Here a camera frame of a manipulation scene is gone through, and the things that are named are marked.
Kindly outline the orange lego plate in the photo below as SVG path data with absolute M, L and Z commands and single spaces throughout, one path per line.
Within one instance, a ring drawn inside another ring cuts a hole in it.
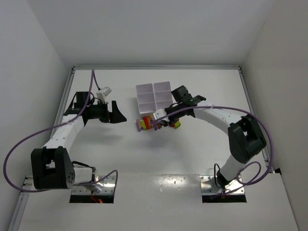
M 148 117 L 148 121 L 149 121 L 150 128 L 154 129 L 155 123 L 154 123 L 154 117 L 152 115 Z

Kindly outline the purple butterfly lego brick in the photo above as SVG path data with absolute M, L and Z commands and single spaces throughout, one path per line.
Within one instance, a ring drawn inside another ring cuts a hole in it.
M 142 131 L 142 125 L 140 120 L 136 120 L 138 132 Z

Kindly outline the lime green lego brick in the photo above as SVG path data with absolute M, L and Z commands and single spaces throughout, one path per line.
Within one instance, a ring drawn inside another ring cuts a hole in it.
M 151 128 L 148 120 L 141 120 L 141 127 L 143 130 L 149 130 Z

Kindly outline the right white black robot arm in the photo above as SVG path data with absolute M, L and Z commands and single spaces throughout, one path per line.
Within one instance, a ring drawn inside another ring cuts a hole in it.
M 256 119 L 251 115 L 239 115 L 213 106 L 205 97 L 193 97 L 185 86 L 180 86 L 171 92 L 176 101 L 175 106 L 163 110 L 166 115 L 164 123 L 173 123 L 184 116 L 206 121 L 223 131 L 229 140 L 230 156 L 226 163 L 215 174 L 214 182 L 220 188 L 225 188 L 234 180 L 246 164 L 267 145 L 265 137 Z

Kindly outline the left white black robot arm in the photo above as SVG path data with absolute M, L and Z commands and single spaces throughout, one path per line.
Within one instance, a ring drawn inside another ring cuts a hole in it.
M 75 185 L 95 183 L 93 167 L 74 167 L 69 156 L 72 144 L 89 120 L 98 119 L 102 123 L 117 124 L 126 122 L 127 119 L 118 109 L 116 101 L 111 102 L 112 110 L 109 111 L 107 103 L 101 99 L 93 103 L 90 96 L 86 91 L 76 92 L 53 136 L 42 148 L 32 151 L 35 189 L 71 189 Z

